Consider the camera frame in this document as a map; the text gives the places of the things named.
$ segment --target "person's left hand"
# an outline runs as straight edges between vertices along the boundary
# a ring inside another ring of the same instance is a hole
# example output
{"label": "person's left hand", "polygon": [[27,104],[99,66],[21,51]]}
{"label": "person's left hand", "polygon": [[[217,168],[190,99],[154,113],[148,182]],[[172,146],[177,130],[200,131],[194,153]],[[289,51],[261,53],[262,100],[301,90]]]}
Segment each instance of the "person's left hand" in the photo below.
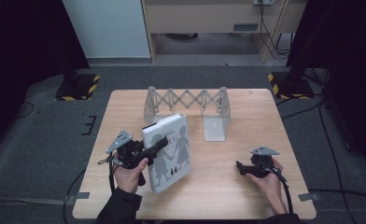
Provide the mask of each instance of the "person's left hand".
{"label": "person's left hand", "polygon": [[119,189],[124,190],[128,193],[136,193],[138,188],[139,175],[148,165],[148,158],[144,158],[139,164],[132,170],[125,169],[122,166],[117,167],[116,164],[113,166],[114,177],[116,178]]}

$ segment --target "wooden table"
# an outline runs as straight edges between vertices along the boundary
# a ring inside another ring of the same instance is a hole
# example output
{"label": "wooden table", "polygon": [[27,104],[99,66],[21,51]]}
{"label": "wooden table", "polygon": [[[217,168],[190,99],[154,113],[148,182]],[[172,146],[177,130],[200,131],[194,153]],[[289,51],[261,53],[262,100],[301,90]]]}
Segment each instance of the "wooden table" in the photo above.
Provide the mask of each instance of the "wooden table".
{"label": "wooden table", "polygon": [[[110,197],[108,165],[98,165],[116,135],[125,130],[141,140],[143,107],[147,90],[113,91],[93,147],[79,192],[88,199],[77,199],[75,218],[96,218]],[[156,194],[148,183],[137,194],[143,196],[138,219],[262,219],[272,215],[271,208],[257,187],[241,176],[235,161],[250,165],[253,148],[265,145],[277,150],[274,156],[284,166],[294,212],[312,219],[312,201],[301,202],[298,195],[308,193],[303,175],[291,148],[285,128],[270,91],[227,89],[231,122],[225,142],[205,142],[199,110],[176,111],[188,115],[192,171],[171,188]],[[283,200],[287,203],[282,190]]]}

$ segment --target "white wall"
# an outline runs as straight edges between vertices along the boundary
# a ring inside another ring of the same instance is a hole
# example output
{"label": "white wall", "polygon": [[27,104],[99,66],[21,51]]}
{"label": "white wall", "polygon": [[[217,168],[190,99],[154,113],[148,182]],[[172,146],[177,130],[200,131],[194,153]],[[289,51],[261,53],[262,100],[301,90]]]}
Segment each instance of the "white wall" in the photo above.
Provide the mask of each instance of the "white wall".
{"label": "white wall", "polygon": [[63,0],[87,58],[150,58],[140,0]]}

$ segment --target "white book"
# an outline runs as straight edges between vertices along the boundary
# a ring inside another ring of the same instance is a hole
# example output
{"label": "white book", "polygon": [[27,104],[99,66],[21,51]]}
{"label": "white book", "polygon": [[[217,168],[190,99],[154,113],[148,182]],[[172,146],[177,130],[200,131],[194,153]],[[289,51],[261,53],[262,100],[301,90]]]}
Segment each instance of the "white book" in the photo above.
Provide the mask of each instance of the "white book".
{"label": "white book", "polygon": [[174,114],[142,129],[145,148],[166,136],[168,145],[161,149],[148,166],[151,189],[159,193],[191,171],[187,117]]}

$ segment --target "yellow and black tape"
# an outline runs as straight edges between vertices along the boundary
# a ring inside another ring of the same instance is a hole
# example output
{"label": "yellow and black tape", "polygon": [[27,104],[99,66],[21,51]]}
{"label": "yellow and black tape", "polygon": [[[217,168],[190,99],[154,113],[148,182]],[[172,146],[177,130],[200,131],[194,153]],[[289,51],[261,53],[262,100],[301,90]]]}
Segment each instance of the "yellow and black tape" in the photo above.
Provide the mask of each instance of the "yellow and black tape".
{"label": "yellow and black tape", "polygon": [[281,93],[273,74],[268,74],[268,80],[271,83],[271,87],[273,88],[276,99],[311,99],[311,98],[313,98],[313,95],[306,95],[306,94],[302,94],[302,93],[297,93],[297,94]]}
{"label": "yellow and black tape", "polygon": [[96,89],[96,85],[98,84],[99,78],[101,76],[94,76],[93,81],[88,88],[88,92],[84,95],[64,95],[60,97],[55,97],[56,101],[75,101],[75,100],[89,100],[92,97],[93,92]]}

